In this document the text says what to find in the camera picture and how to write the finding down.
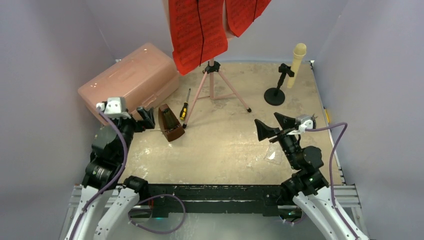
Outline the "clear metronome cover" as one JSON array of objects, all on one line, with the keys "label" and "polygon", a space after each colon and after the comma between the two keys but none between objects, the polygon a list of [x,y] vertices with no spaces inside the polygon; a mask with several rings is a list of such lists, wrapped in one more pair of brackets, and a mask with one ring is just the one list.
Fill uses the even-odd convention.
[{"label": "clear metronome cover", "polygon": [[275,144],[270,144],[266,150],[266,153],[263,157],[263,159],[271,164],[275,165],[281,165],[283,158],[283,151],[282,149]]}]

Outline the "brown metronome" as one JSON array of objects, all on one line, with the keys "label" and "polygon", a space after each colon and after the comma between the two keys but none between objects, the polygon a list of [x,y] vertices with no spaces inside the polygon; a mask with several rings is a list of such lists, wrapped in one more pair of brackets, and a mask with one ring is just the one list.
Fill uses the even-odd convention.
[{"label": "brown metronome", "polygon": [[185,134],[180,121],[167,104],[158,108],[158,124],[168,142],[175,141]]}]

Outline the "cream microphone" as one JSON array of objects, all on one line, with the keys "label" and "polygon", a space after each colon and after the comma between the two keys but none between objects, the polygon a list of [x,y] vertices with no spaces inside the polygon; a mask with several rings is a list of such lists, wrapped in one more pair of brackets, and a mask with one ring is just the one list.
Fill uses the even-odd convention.
[{"label": "cream microphone", "polygon": [[291,89],[296,81],[300,65],[304,56],[307,53],[307,46],[304,43],[298,43],[293,49],[293,61],[291,64],[291,71],[294,72],[293,76],[290,76],[287,81],[287,88]]}]

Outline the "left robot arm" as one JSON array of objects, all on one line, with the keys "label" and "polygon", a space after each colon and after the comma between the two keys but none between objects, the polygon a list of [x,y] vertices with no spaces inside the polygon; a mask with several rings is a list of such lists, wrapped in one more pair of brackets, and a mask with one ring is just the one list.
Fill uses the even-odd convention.
[{"label": "left robot arm", "polygon": [[81,198],[65,236],[67,240],[93,239],[106,203],[125,169],[134,134],[155,128],[152,107],[136,109],[141,120],[134,119],[126,109],[119,109],[117,117],[107,114],[105,103],[101,103],[96,110],[108,124],[100,128],[91,145],[90,161],[82,180]]}]

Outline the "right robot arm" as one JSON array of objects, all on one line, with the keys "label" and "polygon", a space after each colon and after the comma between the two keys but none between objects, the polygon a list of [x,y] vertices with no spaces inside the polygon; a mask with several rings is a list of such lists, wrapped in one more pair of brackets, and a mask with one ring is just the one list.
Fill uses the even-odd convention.
[{"label": "right robot arm", "polygon": [[289,117],[278,112],[279,127],[255,119],[259,141],[279,143],[290,166],[296,171],[281,184],[280,200],[294,203],[306,214],[327,240],[367,240],[369,237],[349,218],[335,196],[333,179],[320,171],[322,151],[316,146],[301,147],[301,134],[319,132],[314,115]]}]

